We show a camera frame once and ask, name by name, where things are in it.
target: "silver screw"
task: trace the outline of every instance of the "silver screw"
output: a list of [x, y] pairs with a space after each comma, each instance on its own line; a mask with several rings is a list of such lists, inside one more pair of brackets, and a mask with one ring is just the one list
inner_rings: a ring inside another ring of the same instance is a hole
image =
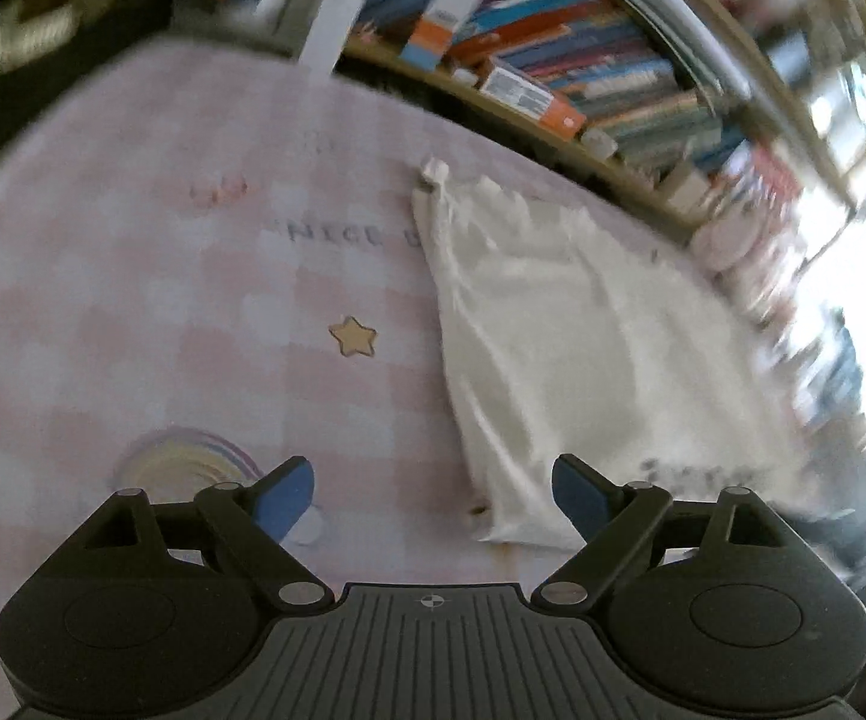
[[279, 598], [294, 607], [315, 604], [326, 595], [326, 591], [312, 581], [291, 581], [279, 589]]
[[551, 581], [540, 591], [540, 595], [558, 607], [569, 607], [587, 600], [587, 590], [575, 581]]

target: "white cloth bag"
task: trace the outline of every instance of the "white cloth bag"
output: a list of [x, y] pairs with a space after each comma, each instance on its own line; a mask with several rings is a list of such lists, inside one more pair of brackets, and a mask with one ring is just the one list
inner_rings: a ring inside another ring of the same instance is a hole
[[486, 541], [582, 545], [550, 490], [570, 452], [617, 484], [715, 500], [729, 484], [813, 509], [804, 451], [712, 293], [624, 250], [585, 209], [425, 168], [414, 215], [446, 384]]

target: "yellow star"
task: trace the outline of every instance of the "yellow star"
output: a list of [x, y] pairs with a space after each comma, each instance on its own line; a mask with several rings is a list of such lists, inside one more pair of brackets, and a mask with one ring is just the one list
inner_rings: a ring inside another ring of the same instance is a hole
[[372, 327], [364, 327], [354, 317], [347, 317], [343, 324], [331, 324], [329, 333], [340, 341], [340, 354], [344, 357], [357, 353], [374, 356], [372, 343], [377, 338], [377, 331]]

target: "circular logo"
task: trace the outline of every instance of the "circular logo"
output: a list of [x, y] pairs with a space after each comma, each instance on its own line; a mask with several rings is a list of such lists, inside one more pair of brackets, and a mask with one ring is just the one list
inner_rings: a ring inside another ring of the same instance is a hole
[[446, 598], [436, 593], [430, 593], [420, 598], [420, 603], [426, 608], [439, 608], [446, 603]]

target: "pink fabric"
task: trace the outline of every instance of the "pink fabric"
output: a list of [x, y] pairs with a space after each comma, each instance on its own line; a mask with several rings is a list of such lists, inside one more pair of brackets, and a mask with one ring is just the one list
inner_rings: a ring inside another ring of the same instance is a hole
[[[226, 437], [262, 469], [307, 456], [326, 531], [297, 555], [337, 589], [530, 589], [564, 560], [465, 531], [409, 205], [430, 154], [587, 204], [633, 247], [667, 251], [462, 127], [175, 39], [134, 50], [19, 139], [0, 162], [0, 608], [110, 494], [128, 445], [170, 424]], [[377, 329], [374, 358], [339, 354], [327, 326], [347, 314]], [[13, 705], [0, 669], [0, 716]]]

